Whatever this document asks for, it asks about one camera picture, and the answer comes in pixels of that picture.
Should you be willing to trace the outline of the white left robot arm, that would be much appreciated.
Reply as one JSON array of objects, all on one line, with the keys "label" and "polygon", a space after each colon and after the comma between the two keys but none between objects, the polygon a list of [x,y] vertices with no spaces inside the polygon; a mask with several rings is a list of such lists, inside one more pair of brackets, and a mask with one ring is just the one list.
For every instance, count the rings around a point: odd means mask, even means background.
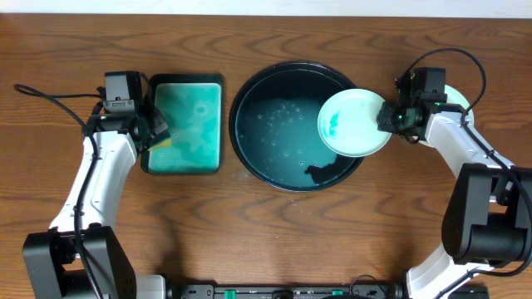
[{"label": "white left robot arm", "polygon": [[92,115],[84,153],[61,212],[23,244],[37,298],[170,298],[161,275],[138,275],[114,227],[126,178],[141,149],[168,137],[158,110]]}]

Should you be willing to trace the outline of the green yellow sponge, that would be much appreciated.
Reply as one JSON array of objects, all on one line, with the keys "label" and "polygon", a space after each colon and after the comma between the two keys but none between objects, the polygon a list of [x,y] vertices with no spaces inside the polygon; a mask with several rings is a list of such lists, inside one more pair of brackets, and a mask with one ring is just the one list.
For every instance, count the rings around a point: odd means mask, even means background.
[{"label": "green yellow sponge", "polygon": [[148,151],[156,151],[172,145],[172,139],[170,135],[157,135],[152,139],[147,147]]}]

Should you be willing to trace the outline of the mint plate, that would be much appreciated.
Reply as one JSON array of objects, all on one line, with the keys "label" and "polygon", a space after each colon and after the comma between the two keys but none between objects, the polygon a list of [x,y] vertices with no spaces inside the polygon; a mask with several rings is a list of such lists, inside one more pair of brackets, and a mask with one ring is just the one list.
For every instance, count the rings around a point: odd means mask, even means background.
[{"label": "mint plate", "polygon": [[348,89],[330,97],[318,113],[318,133],[337,154],[359,158],[376,153],[392,134],[377,128],[385,100],[373,91]]},{"label": "mint plate", "polygon": [[[465,110],[470,107],[470,102],[455,88],[449,85],[445,85],[445,93],[447,94],[448,104],[460,105]],[[471,124],[475,123],[475,117],[473,110],[469,110],[468,117],[470,117]],[[421,140],[420,143],[427,147],[433,148],[433,146],[425,140]]]}]

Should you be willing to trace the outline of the black round tray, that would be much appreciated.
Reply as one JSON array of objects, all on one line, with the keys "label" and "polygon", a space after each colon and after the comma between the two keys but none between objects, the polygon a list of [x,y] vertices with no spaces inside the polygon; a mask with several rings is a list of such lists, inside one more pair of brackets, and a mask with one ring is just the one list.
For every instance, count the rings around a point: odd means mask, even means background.
[{"label": "black round tray", "polygon": [[362,159],[329,149],[318,133],[323,104],[355,84],[317,62],[287,61],[250,77],[234,98],[229,138],[244,167],[266,184],[293,192],[332,187]]}]

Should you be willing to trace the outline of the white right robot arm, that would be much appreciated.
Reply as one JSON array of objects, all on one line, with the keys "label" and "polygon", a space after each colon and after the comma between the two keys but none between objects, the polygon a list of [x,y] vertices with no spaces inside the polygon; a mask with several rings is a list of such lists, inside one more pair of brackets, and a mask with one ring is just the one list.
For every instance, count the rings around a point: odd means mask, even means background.
[{"label": "white right robot arm", "polygon": [[499,155],[461,106],[385,102],[377,128],[424,140],[456,177],[441,245],[406,272],[392,298],[447,298],[477,275],[513,277],[531,264],[531,171]]}]

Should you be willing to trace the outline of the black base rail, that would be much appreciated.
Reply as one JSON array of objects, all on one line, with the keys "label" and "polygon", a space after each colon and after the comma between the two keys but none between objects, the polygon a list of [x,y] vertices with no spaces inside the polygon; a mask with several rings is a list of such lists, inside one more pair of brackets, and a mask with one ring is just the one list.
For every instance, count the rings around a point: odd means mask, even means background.
[{"label": "black base rail", "polygon": [[168,298],[177,299],[319,299],[319,298],[373,298],[387,297],[387,286],[375,282],[349,287],[239,287],[186,285],[170,287]]}]

